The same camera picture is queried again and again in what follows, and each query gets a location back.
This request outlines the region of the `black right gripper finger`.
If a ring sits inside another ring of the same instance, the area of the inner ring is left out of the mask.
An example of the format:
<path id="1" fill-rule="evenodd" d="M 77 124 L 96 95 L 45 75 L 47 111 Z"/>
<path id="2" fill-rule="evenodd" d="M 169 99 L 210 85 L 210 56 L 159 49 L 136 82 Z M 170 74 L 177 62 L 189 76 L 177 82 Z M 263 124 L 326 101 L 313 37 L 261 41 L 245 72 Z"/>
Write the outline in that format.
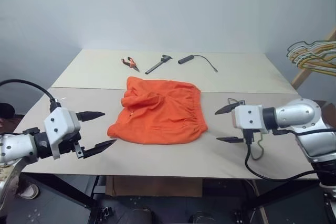
<path id="1" fill-rule="evenodd" d="M 227 142 L 227 143 L 243 143 L 244 142 L 243 138 L 238 138 L 238 137 L 235 137 L 235 136 L 232 136 L 232 137 L 217 137 L 216 139 L 219 140 L 219 141 L 222 141 L 222 142 Z"/>
<path id="2" fill-rule="evenodd" d="M 245 101 L 244 100 L 239 100 L 238 102 L 228 104 L 228 105 L 222 107 L 221 109 L 217 110 L 215 112 L 215 115 L 230 113 L 234 108 L 236 108 L 240 105 L 245 105 Z"/>

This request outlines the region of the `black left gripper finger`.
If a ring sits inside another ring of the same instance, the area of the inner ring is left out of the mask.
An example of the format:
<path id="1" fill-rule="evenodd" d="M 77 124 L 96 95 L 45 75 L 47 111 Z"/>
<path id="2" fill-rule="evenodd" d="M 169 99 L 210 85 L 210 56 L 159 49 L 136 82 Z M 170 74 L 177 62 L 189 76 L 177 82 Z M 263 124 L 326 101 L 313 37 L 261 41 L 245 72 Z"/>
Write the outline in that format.
<path id="1" fill-rule="evenodd" d="M 93 148 L 89 150 L 83 150 L 83 158 L 88 158 L 88 157 L 91 157 L 91 156 L 94 156 L 94 155 L 97 155 L 103 152 L 108 147 L 110 147 L 112 144 L 114 144 L 116 141 L 117 141 L 116 139 L 108 140 L 108 141 L 96 144 Z"/>
<path id="2" fill-rule="evenodd" d="M 84 111 L 84 112 L 76 113 L 77 119 L 79 121 L 90 121 L 90 120 L 94 120 L 104 115 L 105 113 L 98 112 L 98 111 Z"/>

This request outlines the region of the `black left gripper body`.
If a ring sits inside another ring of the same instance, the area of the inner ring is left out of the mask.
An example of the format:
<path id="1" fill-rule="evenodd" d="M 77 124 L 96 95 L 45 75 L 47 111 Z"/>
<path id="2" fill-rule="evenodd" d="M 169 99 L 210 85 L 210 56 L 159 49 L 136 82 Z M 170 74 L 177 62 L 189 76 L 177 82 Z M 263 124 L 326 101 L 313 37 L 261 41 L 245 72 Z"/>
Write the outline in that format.
<path id="1" fill-rule="evenodd" d="M 79 131 L 65 135 L 58 145 L 60 155 L 74 152 L 77 158 L 84 158 L 83 148 L 79 144 L 80 140 L 81 135 Z"/>

